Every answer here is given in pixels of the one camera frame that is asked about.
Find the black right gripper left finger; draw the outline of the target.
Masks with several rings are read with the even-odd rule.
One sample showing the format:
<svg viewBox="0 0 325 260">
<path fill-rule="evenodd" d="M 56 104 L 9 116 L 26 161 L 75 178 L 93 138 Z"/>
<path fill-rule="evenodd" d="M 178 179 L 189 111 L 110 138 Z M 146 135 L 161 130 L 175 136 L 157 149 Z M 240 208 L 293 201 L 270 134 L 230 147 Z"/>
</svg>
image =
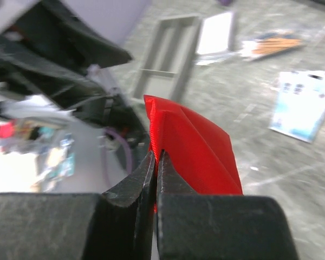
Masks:
<svg viewBox="0 0 325 260">
<path fill-rule="evenodd" d="M 106 191 L 105 259 L 150 259 L 156 194 L 155 157 Z"/>
</svg>

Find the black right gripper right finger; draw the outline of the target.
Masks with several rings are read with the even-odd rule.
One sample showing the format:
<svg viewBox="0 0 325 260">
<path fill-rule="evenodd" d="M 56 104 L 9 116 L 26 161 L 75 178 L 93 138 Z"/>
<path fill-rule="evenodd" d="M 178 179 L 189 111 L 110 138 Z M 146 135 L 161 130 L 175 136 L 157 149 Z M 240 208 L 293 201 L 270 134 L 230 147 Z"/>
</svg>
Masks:
<svg viewBox="0 0 325 260">
<path fill-rule="evenodd" d="M 157 178 L 157 246 L 160 259 L 187 259 L 187 211 L 197 192 L 180 176 L 163 151 Z"/>
</svg>

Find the red first aid pouch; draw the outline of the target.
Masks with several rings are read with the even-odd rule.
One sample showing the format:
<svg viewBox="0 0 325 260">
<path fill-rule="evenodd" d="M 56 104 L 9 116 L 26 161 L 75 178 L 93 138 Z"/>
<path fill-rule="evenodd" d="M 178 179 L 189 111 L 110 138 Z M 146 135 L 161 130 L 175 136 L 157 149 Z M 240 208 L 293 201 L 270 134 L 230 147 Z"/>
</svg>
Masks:
<svg viewBox="0 0 325 260">
<path fill-rule="evenodd" d="M 144 101 L 149 148 L 157 160 L 167 152 L 175 170 L 198 193 L 243 193 L 227 132 L 171 100 L 146 95 Z"/>
</svg>

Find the grey plastic tray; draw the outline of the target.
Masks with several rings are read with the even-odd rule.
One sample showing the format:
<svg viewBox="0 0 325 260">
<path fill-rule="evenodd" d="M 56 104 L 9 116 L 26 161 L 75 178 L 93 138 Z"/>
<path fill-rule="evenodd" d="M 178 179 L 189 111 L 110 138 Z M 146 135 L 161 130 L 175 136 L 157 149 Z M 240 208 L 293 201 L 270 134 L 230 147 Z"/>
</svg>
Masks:
<svg viewBox="0 0 325 260">
<path fill-rule="evenodd" d="M 201 26 L 198 15 L 169 16 L 154 28 L 150 45 L 138 70 L 132 100 L 144 95 L 179 102 L 188 82 Z"/>
</svg>

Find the bag of cotton swabs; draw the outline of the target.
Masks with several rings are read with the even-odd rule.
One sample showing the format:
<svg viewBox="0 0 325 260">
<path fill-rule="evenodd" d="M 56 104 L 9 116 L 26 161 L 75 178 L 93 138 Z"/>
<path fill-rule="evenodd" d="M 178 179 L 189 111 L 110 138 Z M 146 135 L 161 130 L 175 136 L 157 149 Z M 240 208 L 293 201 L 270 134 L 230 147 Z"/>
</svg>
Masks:
<svg viewBox="0 0 325 260">
<path fill-rule="evenodd" d="M 304 39 L 293 30 L 274 30 L 242 41 L 239 54 L 246 60 L 261 59 L 304 45 Z"/>
</svg>

